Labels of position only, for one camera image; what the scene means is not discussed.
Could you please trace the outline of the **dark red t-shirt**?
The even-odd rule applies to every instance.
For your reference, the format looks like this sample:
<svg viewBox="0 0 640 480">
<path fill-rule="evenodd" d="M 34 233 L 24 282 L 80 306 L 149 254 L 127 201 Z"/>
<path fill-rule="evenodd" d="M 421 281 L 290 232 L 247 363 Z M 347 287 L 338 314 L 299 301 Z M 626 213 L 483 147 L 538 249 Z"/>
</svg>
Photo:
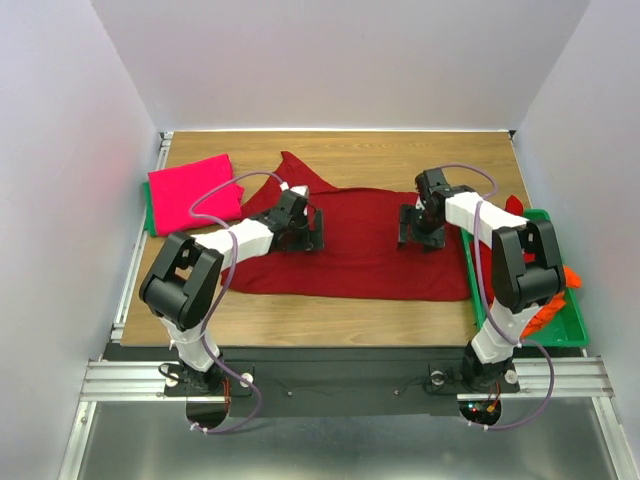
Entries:
<svg viewBox="0 0 640 480">
<path fill-rule="evenodd" d="M 223 272 L 231 289 L 248 294 L 295 294 L 384 300 L 464 301 L 470 297 L 458 228 L 446 229 L 443 249 L 397 245 L 399 209 L 414 192 L 338 188 L 285 151 L 279 178 L 306 185 L 324 215 L 324 247 L 314 252 L 276 252 Z"/>
</svg>

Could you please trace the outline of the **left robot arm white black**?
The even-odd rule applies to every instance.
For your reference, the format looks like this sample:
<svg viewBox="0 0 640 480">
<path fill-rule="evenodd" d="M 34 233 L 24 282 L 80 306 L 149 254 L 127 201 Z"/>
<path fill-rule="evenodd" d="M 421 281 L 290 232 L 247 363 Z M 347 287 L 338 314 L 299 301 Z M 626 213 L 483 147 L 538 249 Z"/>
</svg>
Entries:
<svg viewBox="0 0 640 480">
<path fill-rule="evenodd" d="M 139 297 L 159 318 L 179 356 L 177 372 L 165 378 L 209 395 L 223 385 L 216 364 L 221 351 L 206 326 L 222 272 L 231 277 L 240 262 L 274 252 L 324 248 L 324 212 L 303 187 L 286 189 L 277 204 L 233 226 L 204 235 L 170 234 L 144 278 Z"/>
</svg>

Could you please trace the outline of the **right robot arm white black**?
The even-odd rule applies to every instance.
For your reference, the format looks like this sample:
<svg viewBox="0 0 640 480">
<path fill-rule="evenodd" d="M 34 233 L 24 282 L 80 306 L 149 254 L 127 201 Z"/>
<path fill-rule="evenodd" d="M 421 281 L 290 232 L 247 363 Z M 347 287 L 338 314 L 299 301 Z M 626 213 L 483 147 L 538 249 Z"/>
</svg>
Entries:
<svg viewBox="0 0 640 480">
<path fill-rule="evenodd" d="M 416 203 L 400 207 L 400 247 L 440 250 L 452 225 L 470 233 L 476 249 L 484 244 L 491 250 L 494 300 L 485 305 L 486 320 L 460 366 L 463 384 L 482 390 L 504 376 L 530 321 L 566 288 L 554 226 L 511 214 L 466 185 L 450 185 L 441 168 L 421 172 L 415 185 Z"/>
</svg>

